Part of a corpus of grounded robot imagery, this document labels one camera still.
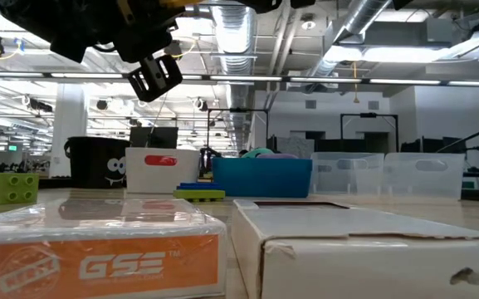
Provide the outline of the white plastic bin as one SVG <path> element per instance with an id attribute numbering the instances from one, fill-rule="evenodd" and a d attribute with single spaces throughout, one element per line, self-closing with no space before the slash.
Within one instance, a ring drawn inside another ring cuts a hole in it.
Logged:
<path id="1" fill-rule="evenodd" d="M 126 151 L 127 191 L 132 194 L 171 194 L 181 183 L 196 183 L 200 153 L 190 149 L 128 148 Z M 148 154 L 177 158 L 175 166 L 149 166 Z"/>

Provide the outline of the linear ceiling light strip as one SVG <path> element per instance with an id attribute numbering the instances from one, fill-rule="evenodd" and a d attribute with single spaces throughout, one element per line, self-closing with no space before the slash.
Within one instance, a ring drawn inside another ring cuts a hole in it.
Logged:
<path id="1" fill-rule="evenodd" d="M 68 72 L 25 72 L 0 71 L 0 78 L 10 79 L 72 79 L 82 81 L 119 81 L 128 80 L 128 74 L 122 73 L 68 73 Z M 291 82 L 291 83 L 328 83 L 328 84 L 371 84 L 371 85 L 414 85 L 414 86 L 467 86 L 467 81 L 437 81 L 378 78 L 342 78 L 342 77 L 299 77 L 299 76 L 234 76 L 234 75 L 181 75 L 187 81 L 224 81 L 224 82 Z"/>

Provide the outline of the white card box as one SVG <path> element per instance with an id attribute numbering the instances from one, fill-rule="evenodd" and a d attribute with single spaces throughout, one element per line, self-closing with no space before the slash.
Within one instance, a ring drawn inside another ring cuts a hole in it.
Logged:
<path id="1" fill-rule="evenodd" d="M 237 199 L 250 299 L 479 299 L 479 231 L 330 202 Z"/>

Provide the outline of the lime green plate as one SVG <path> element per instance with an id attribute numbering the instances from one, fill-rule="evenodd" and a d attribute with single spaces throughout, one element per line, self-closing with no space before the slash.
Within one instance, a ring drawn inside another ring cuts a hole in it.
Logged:
<path id="1" fill-rule="evenodd" d="M 177 189 L 173 196 L 176 199 L 185 199 L 191 202 L 212 202 L 222 201 L 225 197 L 224 190 L 213 189 Z"/>

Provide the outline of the white pillar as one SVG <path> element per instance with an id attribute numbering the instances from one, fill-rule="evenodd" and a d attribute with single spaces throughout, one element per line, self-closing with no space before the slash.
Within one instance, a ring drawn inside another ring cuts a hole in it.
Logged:
<path id="1" fill-rule="evenodd" d="M 86 136 L 89 98 L 83 85 L 59 83 L 54 110 L 49 177 L 71 175 L 64 145 L 70 137 Z"/>

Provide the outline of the black station frame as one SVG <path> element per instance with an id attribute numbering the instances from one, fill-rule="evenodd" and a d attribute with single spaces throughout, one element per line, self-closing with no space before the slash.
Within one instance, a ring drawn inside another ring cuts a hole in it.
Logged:
<path id="1" fill-rule="evenodd" d="M 358 117 L 360 119 L 382 118 L 386 122 L 388 122 L 386 120 L 388 117 L 392 118 L 394 120 L 393 127 L 394 127 L 394 132 L 395 132 L 395 150 L 396 150 L 396 152 L 399 152 L 400 144 L 399 144 L 399 118 L 398 118 L 398 115 L 377 114 L 377 113 L 374 113 L 374 112 L 340 114 L 340 143 L 341 143 L 341 148 L 344 148 L 344 142 L 345 142 L 345 137 L 344 137 L 344 130 L 345 130 L 344 118 L 345 117 Z"/>
<path id="2" fill-rule="evenodd" d="M 252 109 L 246 107 L 209 108 L 206 118 L 206 146 L 210 147 L 210 130 L 212 124 L 223 122 L 225 132 L 235 150 L 242 150 L 248 145 L 254 130 L 254 121 L 259 119 L 265 128 L 265 139 L 269 138 L 270 116 L 267 109 Z"/>

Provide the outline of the black bucket with cartoon eyes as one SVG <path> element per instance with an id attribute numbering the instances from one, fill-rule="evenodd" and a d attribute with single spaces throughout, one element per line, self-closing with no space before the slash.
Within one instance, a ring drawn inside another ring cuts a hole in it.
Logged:
<path id="1" fill-rule="evenodd" d="M 126 185 L 127 140 L 74 136 L 64 150 L 70 160 L 71 181 L 80 189 L 122 189 Z"/>

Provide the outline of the blue toy block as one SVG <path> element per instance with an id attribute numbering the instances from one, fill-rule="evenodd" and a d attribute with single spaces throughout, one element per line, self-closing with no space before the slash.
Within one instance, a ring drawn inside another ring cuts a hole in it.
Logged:
<path id="1" fill-rule="evenodd" d="M 222 187 L 216 183 L 181 183 L 176 187 L 177 190 L 222 190 Z"/>

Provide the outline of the blue plastic bin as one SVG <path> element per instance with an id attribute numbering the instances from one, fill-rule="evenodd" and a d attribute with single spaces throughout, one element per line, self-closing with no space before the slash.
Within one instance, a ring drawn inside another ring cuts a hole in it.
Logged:
<path id="1" fill-rule="evenodd" d="M 227 197 L 306 198 L 310 159 L 213 158 L 213 182 Z"/>

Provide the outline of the silver air duct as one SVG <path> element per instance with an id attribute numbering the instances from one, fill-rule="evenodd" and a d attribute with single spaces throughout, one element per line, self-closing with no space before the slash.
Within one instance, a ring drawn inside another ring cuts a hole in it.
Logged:
<path id="1" fill-rule="evenodd" d="M 220 59 L 222 73 L 229 76 L 251 75 L 253 59 L 247 55 L 253 53 L 255 11 L 246 6 L 216 6 L 211 8 L 211 12 L 218 51 L 224 55 Z M 229 84 L 226 86 L 226 98 L 229 108 L 250 108 L 254 98 L 253 85 Z"/>
<path id="2" fill-rule="evenodd" d="M 307 75 L 326 77 L 340 62 L 351 61 L 351 58 L 343 58 L 341 54 L 337 54 L 338 43 L 354 37 L 358 43 L 362 43 L 367 29 L 391 2 L 392 0 L 352 0 L 343 17 L 330 21 L 323 36 L 325 52 Z"/>

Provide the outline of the long yellow toy brick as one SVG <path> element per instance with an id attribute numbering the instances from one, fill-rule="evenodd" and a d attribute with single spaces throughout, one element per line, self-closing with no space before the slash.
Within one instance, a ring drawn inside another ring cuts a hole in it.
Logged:
<path id="1" fill-rule="evenodd" d="M 203 0 L 159 0 L 166 7 L 184 7 L 186 5 L 197 4 Z"/>

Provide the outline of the orange card box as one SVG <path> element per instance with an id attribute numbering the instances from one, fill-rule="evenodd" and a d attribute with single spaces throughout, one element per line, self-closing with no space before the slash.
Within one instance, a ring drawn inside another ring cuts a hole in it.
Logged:
<path id="1" fill-rule="evenodd" d="M 60 199 L 0 213 L 0 299 L 225 291 L 227 228 L 182 199 Z"/>

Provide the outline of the clear plastic bin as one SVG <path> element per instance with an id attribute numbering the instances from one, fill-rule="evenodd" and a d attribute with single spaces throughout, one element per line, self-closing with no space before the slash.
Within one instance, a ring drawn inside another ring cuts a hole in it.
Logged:
<path id="1" fill-rule="evenodd" d="M 463 154 L 387 154 L 382 192 L 394 197 L 459 200 L 464 162 Z"/>
<path id="2" fill-rule="evenodd" d="M 315 152 L 311 159 L 313 194 L 380 195 L 384 154 Z"/>

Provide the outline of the black monitor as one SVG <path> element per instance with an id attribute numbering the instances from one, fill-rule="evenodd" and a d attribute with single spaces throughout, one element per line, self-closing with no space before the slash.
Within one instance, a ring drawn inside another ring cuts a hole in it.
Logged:
<path id="1" fill-rule="evenodd" d="M 132 127 L 130 143 L 138 148 L 175 149 L 178 127 Z"/>

